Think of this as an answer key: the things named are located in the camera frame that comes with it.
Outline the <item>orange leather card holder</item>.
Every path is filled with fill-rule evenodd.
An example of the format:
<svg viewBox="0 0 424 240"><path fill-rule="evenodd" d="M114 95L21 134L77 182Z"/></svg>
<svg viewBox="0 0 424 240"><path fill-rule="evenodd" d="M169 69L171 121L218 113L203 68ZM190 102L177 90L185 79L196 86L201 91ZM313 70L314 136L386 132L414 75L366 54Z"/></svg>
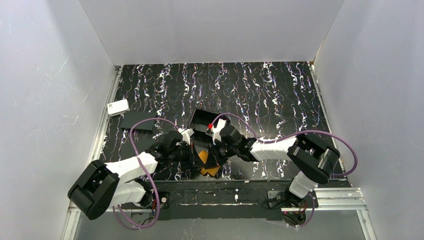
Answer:
<svg viewBox="0 0 424 240"><path fill-rule="evenodd" d="M210 176L215 178L219 172L219 169L221 168L221 165L214 161L213 157L209 156L207 151L202 150L200 153L198 153L198 156L202 162L202 166L200 167L199 172L203 176Z"/></svg>

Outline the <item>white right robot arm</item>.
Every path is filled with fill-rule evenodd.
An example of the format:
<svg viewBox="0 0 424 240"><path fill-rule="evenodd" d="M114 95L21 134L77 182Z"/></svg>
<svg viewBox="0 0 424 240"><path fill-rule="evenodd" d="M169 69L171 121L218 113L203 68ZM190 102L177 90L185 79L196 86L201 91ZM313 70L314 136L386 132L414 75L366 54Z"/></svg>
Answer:
<svg viewBox="0 0 424 240"><path fill-rule="evenodd" d="M299 169L286 189L286 194L303 199L319 184L327 184L339 162L340 152L311 130L302 131L283 140L247 138L232 125L218 128L209 125L212 137L209 156L217 163L237 156L245 162L290 160Z"/></svg>

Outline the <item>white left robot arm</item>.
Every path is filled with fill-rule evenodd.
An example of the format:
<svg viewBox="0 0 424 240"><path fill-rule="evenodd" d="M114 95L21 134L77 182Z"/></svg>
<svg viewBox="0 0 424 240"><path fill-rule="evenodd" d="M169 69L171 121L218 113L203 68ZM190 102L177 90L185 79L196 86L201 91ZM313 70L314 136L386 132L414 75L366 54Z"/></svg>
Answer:
<svg viewBox="0 0 424 240"><path fill-rule="evenodd" d="M152 184L140 178L158 175L175 163L190 163L191 136L194 130L168 132L161 141L152 144L137 156L103 163L92 161L67 193L89 220L100 217L109 207L126 203L141 203L145 194L153 192Z"/></svg>

